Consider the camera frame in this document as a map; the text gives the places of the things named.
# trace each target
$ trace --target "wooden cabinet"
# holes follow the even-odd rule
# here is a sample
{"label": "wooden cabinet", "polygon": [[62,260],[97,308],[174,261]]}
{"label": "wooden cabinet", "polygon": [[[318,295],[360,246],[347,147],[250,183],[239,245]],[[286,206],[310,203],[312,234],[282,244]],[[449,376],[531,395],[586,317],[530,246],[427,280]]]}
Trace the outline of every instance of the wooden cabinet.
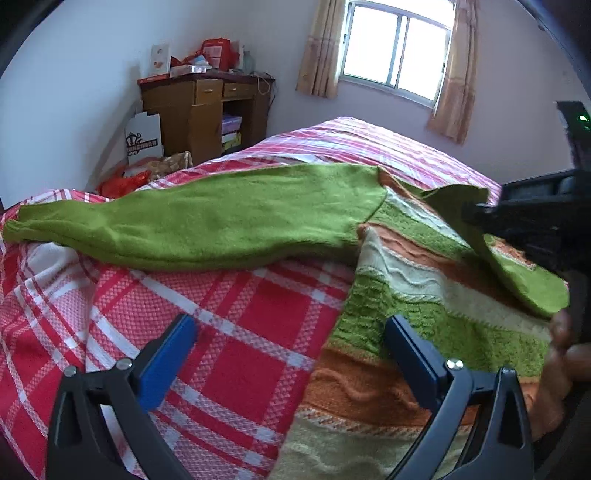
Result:
{"label": "wooden cabinet", "polygon": [[195,165],[220,157],[224,112],[242,117],[241,148],[267,136],[271,92],[261,93],[256,77],[195,74],[140,87],[144,111],[160,114],[165,155],[190,151]]}

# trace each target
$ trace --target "human hand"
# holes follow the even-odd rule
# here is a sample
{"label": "human hand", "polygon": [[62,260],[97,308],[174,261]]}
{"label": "human hand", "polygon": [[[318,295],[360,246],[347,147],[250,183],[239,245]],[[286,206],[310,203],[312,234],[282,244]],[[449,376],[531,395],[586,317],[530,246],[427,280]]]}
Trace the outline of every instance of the human hand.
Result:
{"label": "human hand", "polygon": [[573,345],[572,321],[566,310],[550,323],[551,343],[540,378],[540,388],[530,408],[534,440],[557,429],[564,419],[563,400],[573,382],[591,381],[591,344]]}

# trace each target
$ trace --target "window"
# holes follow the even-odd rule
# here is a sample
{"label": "window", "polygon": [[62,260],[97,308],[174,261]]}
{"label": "window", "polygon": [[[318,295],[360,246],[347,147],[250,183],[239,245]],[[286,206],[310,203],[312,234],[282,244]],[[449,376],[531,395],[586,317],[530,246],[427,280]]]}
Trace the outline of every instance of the window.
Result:
{"label": "window", "polygon": [[352,1],[342,75],[433,106],[453,22],[450,0]]}

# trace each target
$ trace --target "beige curtain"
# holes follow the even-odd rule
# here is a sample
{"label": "beige curtain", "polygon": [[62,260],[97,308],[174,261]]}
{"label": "beige curtain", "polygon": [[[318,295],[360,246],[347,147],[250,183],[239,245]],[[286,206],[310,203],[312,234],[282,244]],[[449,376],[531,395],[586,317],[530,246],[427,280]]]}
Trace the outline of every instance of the beige curtain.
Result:
{"label": "beige curtain", "polygon": [[336,97],[346,8],[347,0],[320,0],[301,62],[298,92]]}
{"label": "beige curtain", "polygon": [[456,0],[447,68],[428,127],[463,145],[476,98],[478,0]]}

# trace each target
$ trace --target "window frame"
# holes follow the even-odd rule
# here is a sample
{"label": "window frame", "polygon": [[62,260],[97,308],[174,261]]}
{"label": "window frame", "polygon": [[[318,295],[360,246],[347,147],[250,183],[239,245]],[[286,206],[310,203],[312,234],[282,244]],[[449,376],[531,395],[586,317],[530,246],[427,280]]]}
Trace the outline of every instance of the window frame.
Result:
{"label": "window frame", "polygon": [[[446,0],[450,3],[455,3],[453,0]],[[356,7],[364,7],[364,8],[371,8],[374,10],[379,10],[382,12],[394,14],[398,16],[397,26],[396,26],[396,36],[394,39],[394,48],[392,49],[392,58],[390,60],[390,70],[388,72],[388,78],[386,79],[386,83],[376,82],[374,80],[365,79],[362,77],[357,77],[355,75],[345,74],[345,64],[347,62],[347,54],[349,52],[349,41],[351,38],[351,30],[353,28],[353,17],[355,14]],[[400,57],[400,65],[398,66],[398,72],[394,72],[394,63],[396,61],[396,52],[398,51],[398,44],[402,40],[401,36],[401,26],[402,26],[402,18],[407,17],[406,22],[406,31],[404,33],[403,45],[402,45],[402,52]],[[404,54],[406,51],[406,40],[408,37],[408,27],[410,25],[410,19],[416,18],[417,20],[429,23],[431,25],[435,25],[436,27],[442,28],[446,32],[446,43],[447,43],[447,51],[445,55],[445,60],[441,65],[441,76],[439,78],[439,85],[437,87],[438,94],[435,97],[435,100],[431,100],[429,98],[423,97],[418,95],[414,92],[410,92],[409,90],[402,89],[398,86],[398,82],[400,81],[400,73],[402,71],[402,64],[404,63]],[[439,99],[439,95],[441,93],[441,84],[443,83],[443,78],[445,75],[445,69],[447,67],[447,57],[449,55],[449,47],[450,47],[450,39],[452,36],[452,29],[442,23],[439,23],[435,20],[431,20],[430,18],[424,17],[422,15],[418,15],[407,10],[403,10],[397,7],[391,7],[390,5],[379,4],[376,2],[372,2],[370,0],[350,0],[348,2],[347,8],[347,17],[346,17],[346,31],[343,35],[343,57],[342,57],[342,65],[340,71],[340,80],[345,82],[357,83],[360,85],[369,86],[372,88],[377,88],[379,90],[383,90],[388,93],[392,93],[394,95],[398,95],[400,97],[406,98],[408,100],[412,100],[413,102],[420,103],[421,105],[427,106],[429,108],[435,107],[437,100]],[[390,81],[396,74],[396,82],[394,85],[390,84]]]}

